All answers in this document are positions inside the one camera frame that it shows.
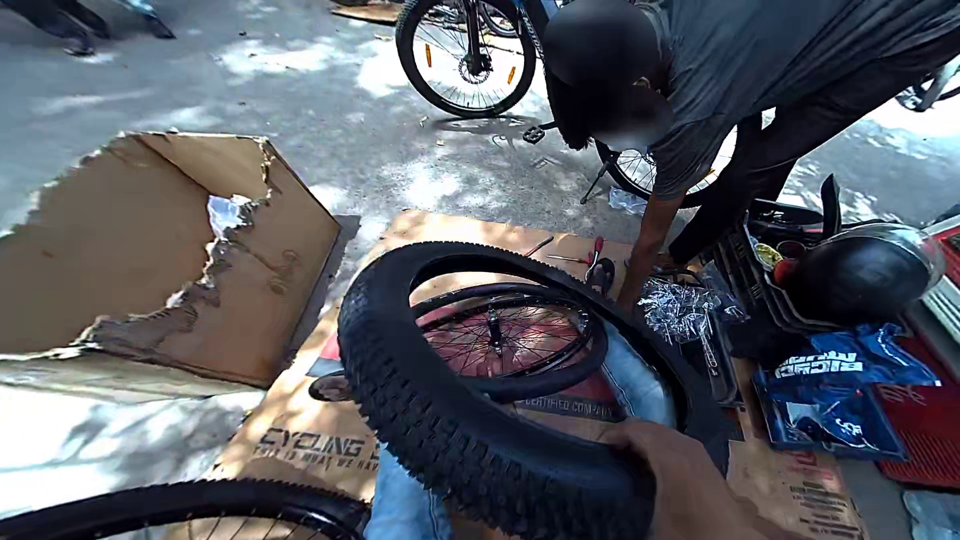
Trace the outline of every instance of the cardboard box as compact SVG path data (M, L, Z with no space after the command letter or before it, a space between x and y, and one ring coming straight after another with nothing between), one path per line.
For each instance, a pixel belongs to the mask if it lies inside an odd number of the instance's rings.
M255 136L121 134L38 195L0 236L0 383L122 402L269 387L340 230Z

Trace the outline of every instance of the man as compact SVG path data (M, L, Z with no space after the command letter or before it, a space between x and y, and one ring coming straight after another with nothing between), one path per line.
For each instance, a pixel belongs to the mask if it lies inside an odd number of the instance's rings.
M689 262L753 199L776 199L799 158L960 53L958 27L955 0L576 0L561 9L543 51L564 140L650 144L657 162L617 304L632 309L655 263ZM653 124L666 105L673 117L662 130ZM769 127L738 132L718 192L659 255L727 133L773 107ZM631 141L645 120L652 127Z

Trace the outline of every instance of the person's leg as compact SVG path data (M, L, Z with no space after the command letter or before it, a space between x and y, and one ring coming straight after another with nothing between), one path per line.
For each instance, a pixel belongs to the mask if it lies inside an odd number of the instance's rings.
M47 34L68 39L69 45L64 49L67 53L78 56L93 54L93 43L86 30L61 12L53 0L0 1Z
M407 473L384 448L376 473L376 491L367 540L453 540L453 526L443 499Z
M160 20L160 17L156 15L156 10L150 5L150 2L147 0L117 0L128 9L133 10L134 12L140 13L143 16L143 20L147 22L147 28L150 29L150 32L154 36L159 37L160 39L174 39L174 33L167 28L167 25L163 24L163 21Z
M94 36L100 39L110 39L107 22L87 6L84 6L77 0L57 0L57 4L61 10L73 16L89 28Z
M670 244L672 258L685 263L711 247L757 196L776 199L796 160L958 52L960 31L953 31L895 56L871 61L789 107L778 107L773 123L747 148L743 159L720 173L717 195L697 210Z
M677 413L666 384L612 324L603 326L608 346L601 370L617 404L630 416L675 427Z

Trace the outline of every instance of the cardboard sheet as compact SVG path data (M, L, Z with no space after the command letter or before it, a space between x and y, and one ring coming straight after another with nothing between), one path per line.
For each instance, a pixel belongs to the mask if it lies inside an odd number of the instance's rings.
M756 366L737 359L734 368L744 401L737 410L744 441L730 443L727 482L733 492L756 504L764 519L808 538L868 538L836 458L826 453L771 449L750 384Z
M251 202L214 241L207 200L233 194ZM0 383L116 401L266 388L339 231L266 138L120 135L0 236Z
M360 268L386 251L411 242L467 241L523 253L550 234L554 234L555 240L534 258L582 276L586 270L584 265L544 255L582 257L592 248L592 238L418 210L398 215ZM617 264L614 294L623 280L622 260L629 254L630 246L625 244L608 242L604 248L603 256ZM425 283L411 300L417 302L456 288L502 278L479 273L440 277ZM324 315L300 349L293 366L280 376L260 407L237 432L210 476L284 479L319 484L367 501L372 499L378 455L374 434L363 423L353 403L320 403L310 399L306 392L314 380L306 373L318 358L339 359L335 338L338 307L339 302ZM609 390L604 391L605 386L602 378L587 380L562 395L515 404L516 412L552 428L595 439L606 422L616 417L612 396ZM747 422L744 430L752 432L750 417L744 416L746 410L740 416ZM830 456L777 453L760 438L760 433L745 435L745 439L731 442L728 480L734 492L757 505L762 517L818 540L865 537ZM454 518L454 523L458 538L504 538L497 531L459 517ZM816 532L815 535L811 532L815 528L829 533Z

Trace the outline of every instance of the pedal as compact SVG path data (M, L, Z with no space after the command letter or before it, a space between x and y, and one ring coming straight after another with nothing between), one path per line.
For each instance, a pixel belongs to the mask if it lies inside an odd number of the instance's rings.
M534 126L529 130L523 132L523 140L529 142L530 144L537 144L543 140L543 137L546 135L546 132L540 128L540 126Z

